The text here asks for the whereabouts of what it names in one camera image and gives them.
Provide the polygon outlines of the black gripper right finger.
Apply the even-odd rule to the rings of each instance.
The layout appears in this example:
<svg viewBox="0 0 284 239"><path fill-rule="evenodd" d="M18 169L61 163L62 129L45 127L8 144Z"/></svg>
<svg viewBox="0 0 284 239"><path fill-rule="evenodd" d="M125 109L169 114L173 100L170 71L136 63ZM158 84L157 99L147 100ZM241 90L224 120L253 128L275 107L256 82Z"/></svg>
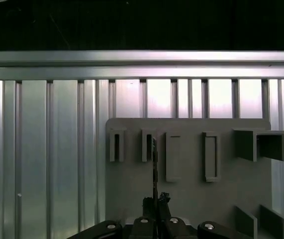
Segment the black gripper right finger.
<svg viewBox="0 0 284 239"><path fill-rule="evenodd" d="M169 193L162 192L157 199L159 237L162 239L248 239L249 236L216 222L205 221L196 228L170 213Z"/></svg>

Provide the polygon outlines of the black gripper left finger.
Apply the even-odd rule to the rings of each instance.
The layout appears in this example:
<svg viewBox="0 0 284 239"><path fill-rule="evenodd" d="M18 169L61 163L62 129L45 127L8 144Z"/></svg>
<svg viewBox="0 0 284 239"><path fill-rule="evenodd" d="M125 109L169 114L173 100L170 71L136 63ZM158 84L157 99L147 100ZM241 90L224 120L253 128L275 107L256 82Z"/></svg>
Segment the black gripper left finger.
<svg viewBox="0 0 284 239"><path fill-rule="evenodd" d="M132 224L121 225L118 221L106 220L98 223L71 239L154 239L157 236L155 200L143 199L143 215Z"/></svg>

